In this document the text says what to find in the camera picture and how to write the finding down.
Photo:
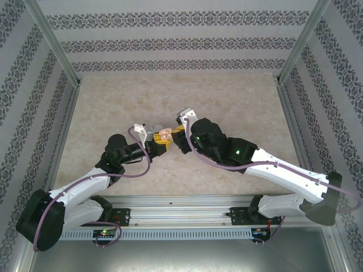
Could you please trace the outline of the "pink earbud charging case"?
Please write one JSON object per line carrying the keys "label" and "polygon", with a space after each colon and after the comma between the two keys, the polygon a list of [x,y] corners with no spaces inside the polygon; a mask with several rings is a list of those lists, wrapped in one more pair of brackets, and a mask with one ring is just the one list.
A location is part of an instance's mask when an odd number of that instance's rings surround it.
{"label": "pink earbud charging case", "polygon": [[154,133],[159,133],[161,139],[172,139],[172,129],[169,127],[163,127],[161,125],[156,125],[154,127]]}

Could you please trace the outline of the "grey sheet metal panel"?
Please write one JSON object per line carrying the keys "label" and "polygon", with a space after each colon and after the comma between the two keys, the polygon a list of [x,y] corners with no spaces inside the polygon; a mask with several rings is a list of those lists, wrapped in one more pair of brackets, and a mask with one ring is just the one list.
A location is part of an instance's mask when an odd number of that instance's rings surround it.
{"label": "grey sheet metal panel", "polygon": [[11,272],[356,272],[334,228],[284,227],[249,240],[121,240],[99,249],[60,241],[35,253],[26,243]]}

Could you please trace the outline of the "aluminium side rail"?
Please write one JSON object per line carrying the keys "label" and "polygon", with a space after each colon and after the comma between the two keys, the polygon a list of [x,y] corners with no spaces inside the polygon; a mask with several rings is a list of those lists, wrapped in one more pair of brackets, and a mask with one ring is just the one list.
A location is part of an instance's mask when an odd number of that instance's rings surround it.
{"label": "aluminium side rail", "polygon": [[69,100],[67,102],[67,107],[65,111],[65,115],[62,119],[62,124],[60,127],[60,131],[57,137],[54,153],[50,158],[50,167],[46,174],[45,184],[43,186],[43,189],[48,192],[49,190],[52,190],[54,187],[54,183],[56,181],[57,172],[59,169],[62,153],[65,147],[66,138],[68,135],[69,127],[71,124],[71,119],[73,117],[74,108],[77,103],[77,98],[79,95],[79,90],[81,87],[81,82],[73,88],[73,91],[69,97]]}
{"label": "aluminium side rail", "polygon": [[317,152],[313,149],[309,126],[298,99],[295,95],[288,94],[283,84],[277,85],[277,90],[300,167],[317,173],[325,173],[319,158],[315,158]]}

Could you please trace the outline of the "aluminium mounting rail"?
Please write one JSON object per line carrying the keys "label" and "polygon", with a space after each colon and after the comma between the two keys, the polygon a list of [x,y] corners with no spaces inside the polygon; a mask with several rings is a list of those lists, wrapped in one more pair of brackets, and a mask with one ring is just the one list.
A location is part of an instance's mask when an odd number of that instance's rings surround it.
{"label": "aluminium mounting rail", "polygon": [[[258,213],[268,218],[305,216],[313,223],[322,226],[332,226],[335,222],[337,197],[331,192],[325,193],[322,201],[318,203],[311,203],[298,194],[261,196]],[[225,214],[230,211],[230,208],[223,214],[219,213],[218,216],[229,218]],[[91,197],[79,203],[72,203],[69,196],[61,195],[59,199],[55,199],[51,194],[38,190],[29,199],[17,222],[16,229],[34,233],[39,228],[44,231],[63,233],[86,223],[97,223],[96,220],[100,218],[103,210],[99,203],[91,200]],[[130,218],[133,218],[135,212],[130,210]],[[180,219],[210,217],[207,210],[198,205],[174,202],[167,206],[149,208],[148,211],[151,212],[148,217],[151,222],[163,219],[177,224]]]}

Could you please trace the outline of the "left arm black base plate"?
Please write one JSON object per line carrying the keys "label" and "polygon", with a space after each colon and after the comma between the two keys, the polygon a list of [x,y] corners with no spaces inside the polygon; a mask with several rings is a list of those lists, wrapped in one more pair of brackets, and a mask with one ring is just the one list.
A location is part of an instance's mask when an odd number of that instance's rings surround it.
{"label": "left arm black base plate", "polygon": [[120,209],[114,208],[110,210],[103,211],[101,216],[97,222],[102,222],[101,224],[96,223],[86,223],[83,224],[82,227],[100,227],[100,226],[109,226],[110,223],[117,224],[121,227],[127,227],[130,222],[130,209]]}

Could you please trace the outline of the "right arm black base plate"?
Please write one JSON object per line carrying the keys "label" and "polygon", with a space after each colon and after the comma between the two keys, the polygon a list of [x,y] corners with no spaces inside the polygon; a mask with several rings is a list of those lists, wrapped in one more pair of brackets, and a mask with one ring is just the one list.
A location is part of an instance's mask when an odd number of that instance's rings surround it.
{"label": "right arm black base plate", "polygon": [[248,207],[231,207],[230,211],[225,215],[231,219],[233,226],[246,226],[246,225],[279,225],[282,217],[276,216],[267,218],[258,212],[249,212]]}

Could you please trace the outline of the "aluminium frame post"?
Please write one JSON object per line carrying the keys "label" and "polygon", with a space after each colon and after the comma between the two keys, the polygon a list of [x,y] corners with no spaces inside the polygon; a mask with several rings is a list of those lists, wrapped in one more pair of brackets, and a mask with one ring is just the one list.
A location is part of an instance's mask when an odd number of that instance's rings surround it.
{"label": "aluminium frame post", "polygon": [[43,34],[47,44],[53,51],[54,55],[57,57],[60,65],[62,66],[64,72],[69,78],[73,86],[78,86],[80,79],[75,72],[69,58],[67,57],[60,41],[58,40],[54,30],[52,29],[49,20],[43,13],[37,0],[22,0],[34,19],[35,23],[38,25],[41,33]]}
{"label": "aluminium frame post", "polygon": [[300,35],[298,36],[298,39],[296,40],[292,48],[292,51],[288,55],[279,75],[274,76],[274,81],[277,85],[281,85],[286,81],[295,63],[297,62],[297,59],[299,58],[301,52],[306,46],[310,36],[314,32],[316,25],[323,16],[330,1],[331,0],[317,0],[313,10],[311,11],[309,18],[306,21],[306,24],[304,25]]}

